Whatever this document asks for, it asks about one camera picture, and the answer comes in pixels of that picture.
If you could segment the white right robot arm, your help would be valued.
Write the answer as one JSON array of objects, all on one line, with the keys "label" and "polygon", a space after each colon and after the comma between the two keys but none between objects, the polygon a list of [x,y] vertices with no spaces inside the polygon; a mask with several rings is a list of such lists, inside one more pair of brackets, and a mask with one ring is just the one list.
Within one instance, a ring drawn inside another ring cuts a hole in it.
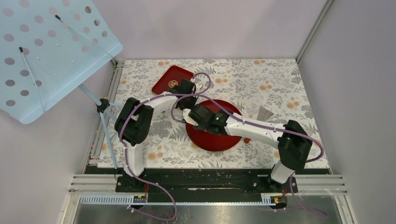
[{"label": "white right robot arm", "polygon": [[289,176],[305,167],[312,147],[312,140],[294,120],[283,125],[271,124],[247,119],[227,110],[214,113],[203,105],[183,109],[183,119],[195,129],[211,135],[249,138],[277,149],[280,159],[268,179],[269,189],[274,192],[284,189]]}]

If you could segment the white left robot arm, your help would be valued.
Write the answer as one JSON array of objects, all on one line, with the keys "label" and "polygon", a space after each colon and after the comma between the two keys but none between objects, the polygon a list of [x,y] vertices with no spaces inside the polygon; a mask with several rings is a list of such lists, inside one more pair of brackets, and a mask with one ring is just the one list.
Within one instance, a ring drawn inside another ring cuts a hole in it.
[{"label": "white left robot arm", "polygon": [[127,186],[132,191],[141,191],[145,185],[144,178],[140,176],[145,169],[142,143],[148,136],[152,118],[176,108],[192,109],[201,88],[201,84],[183,79],[180,84],[149,99],[141,101],[130,97],[126,100],[114,129],[125,146],[124,171],[129,175]]}]

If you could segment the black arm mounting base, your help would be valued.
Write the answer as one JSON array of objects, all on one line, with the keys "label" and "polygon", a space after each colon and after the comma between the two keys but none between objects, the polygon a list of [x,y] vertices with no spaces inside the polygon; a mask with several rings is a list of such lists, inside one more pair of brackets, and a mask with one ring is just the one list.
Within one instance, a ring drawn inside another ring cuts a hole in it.
[{"label": "black arm mounting base", "polygon": [[279,184],[269,179],[270,169],[248,168],[146,168],[139,179],[125,171],[120,173],[116,192],[161,192],[157,185],[168,191],[176,189],[241,189],[254,193],[298,192],[294,177]]}]

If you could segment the round red tray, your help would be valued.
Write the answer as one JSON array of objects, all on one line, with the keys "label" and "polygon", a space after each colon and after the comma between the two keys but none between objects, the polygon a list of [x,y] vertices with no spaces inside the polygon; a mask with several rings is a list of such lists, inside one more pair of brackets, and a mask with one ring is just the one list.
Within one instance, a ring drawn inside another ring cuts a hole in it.
[{"label": "round red tray", "polygon": [[[228,111],[241,115],[239,109],[233,104],[219,99],[215,99],[214,101]],[[202,101],[199,104],[207,107],[213,112],[219,111],[219,107],[210,100]],[[240,136],[214,135],[206,131],[196,130],[191,124],[186,124],[185,127],[188,137],[195,145],[211,152],[228,150],[237,145],[242,138]]]}]

